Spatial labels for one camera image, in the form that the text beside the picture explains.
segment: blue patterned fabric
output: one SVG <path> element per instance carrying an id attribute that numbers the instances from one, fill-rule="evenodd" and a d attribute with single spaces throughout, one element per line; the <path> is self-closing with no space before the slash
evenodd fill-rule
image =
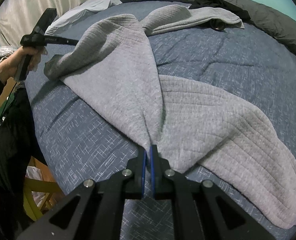
<path id="1" fill-rule="evenodd" d="M 152 10 L 172 4 L 148 1 L 114 6 L 61 33 L 79 39 L 93 23 L 122 13 L 142 20 Z M 278 137 L 296 158 L 296 56 L 284 45 L 252 25 L 216 32 L 194 27 L 149 37 L 159 74 L 172 75 L 222 88 L 259 107 L 270 119 Z M 26 88 L 31 101 L 36 136 L 49 168 L 64 193 L 84 179 L 96 181 L 123 169 L 137 155 L 137 149 L 60 81 L 43 74 L 46 61 L 72 46 L 48 45 L 36 73 L 29 74 Z M 196 165 L 189 179 L 211 179 L 277 240 L 289 240 L 296 227 L 288 230 L 272 225 L 242 194 L 207 169 Z M 171 203 L 150 198 L 146 174 L 145 198 L 127 201 L 121 238 L 173 239 Z"/>

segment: triangular cutout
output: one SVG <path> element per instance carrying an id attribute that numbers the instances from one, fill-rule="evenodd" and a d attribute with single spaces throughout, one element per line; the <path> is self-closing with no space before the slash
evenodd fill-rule
<path id="1" fill-rule="evenodd" d="M 49 222 L 55 226 L 60 227 L 61 229 L 66 229 L 76 210 L 79 201 L 80 196 L 75 196 L 67 205 L 65 205 L 54 216 L 52 216 Z"/>
<path id="2" fill-rule="evenodd" d="M 233 230 L 245 224 L 246 220 L 238 212 L 236 212 L 233 207 L 231 207 L 222 197 L 216 197 L 216 201 L 229 230 Z"/>

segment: person's leg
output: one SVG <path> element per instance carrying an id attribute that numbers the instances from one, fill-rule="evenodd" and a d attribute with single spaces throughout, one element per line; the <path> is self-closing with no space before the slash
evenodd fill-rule
<path id="1" fill-rule="evenodd" d="M 32 222 L 23 209 L 23 184 L 31 156 L 45 163 L 26 90 L 20 89 L 0 126 L 0 224 L 9 239 Z"/>

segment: blue bed sheet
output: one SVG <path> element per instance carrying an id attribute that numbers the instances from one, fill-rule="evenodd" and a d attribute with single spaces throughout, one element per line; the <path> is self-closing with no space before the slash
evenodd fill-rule
<path id="1" fill-rule="evenodd" d="M 147 1 L 114 6 L 88 17 L 60 35 L 79 39 L 93 23 L 122 13 L 142 20 L 152 10 L 171 2 Z M 216 32 L 198 26 L 149 37 L 159 74 L 172 75 L 222 88 L 259 107 L 278 137 L 296 158 L 296 56 L 252 25 Z M 32 105 L 36 136 L 45 159 L 64 193 L 84 179 L 104 180 L 125 167 L 137 149 L 124 135 L 76 96 L 61 81 L 43 74 L 55 54 L 73 51 L 66 45 L 48 45 L 26 88 Z M 213 180 L 277 240 L 289 240 L 296 227 L 277 228 L 242 194 L 206 168 L 196 165 L 189 179 Z M 146 176 L 145 198 L 126 201 L 120 239 L 173 239 L 171 203 L 153 201 Z"/>

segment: silver bolt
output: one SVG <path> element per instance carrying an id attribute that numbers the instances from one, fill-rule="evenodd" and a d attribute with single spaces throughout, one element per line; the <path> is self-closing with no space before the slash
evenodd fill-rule
<path id="1" fill-rule="evenodd" d="M 94 181 L 92 179 L 86 179 L 84 181 L 84 186 L 85 187 L 92 187 L 94 185 Z"/>
<path id="2" fill-rule="evenodd" d="M 204 181 L 202 182 L 202 184 L 203 184 L 205 187 L 212 187 L 212 186 L 213 186 L 213 182 L 212 182 L 211 180 L 208 180 L 208 179 L 204 180 Z"/>
<path id="3" fill-rule="evenodd" d="M 164 172 L 164 174 L 165 174 L 167 177 L 172 177 L 172 176 L 175 174 L 175 172 L 174 172 L 174 170 L 169 169 L 169 170 L 166 170 L 166 171 Z"/>
<path id="4" fill-rule="evenodd" d="M 128 176 L 130 176 L 130 175 L 132 174 L 132 171 L 129 170 L 129 169 L 124 169 L 124 170 L 122 171 L 122 174 L 123 174 L 125 177 L 128 177 Z"/>

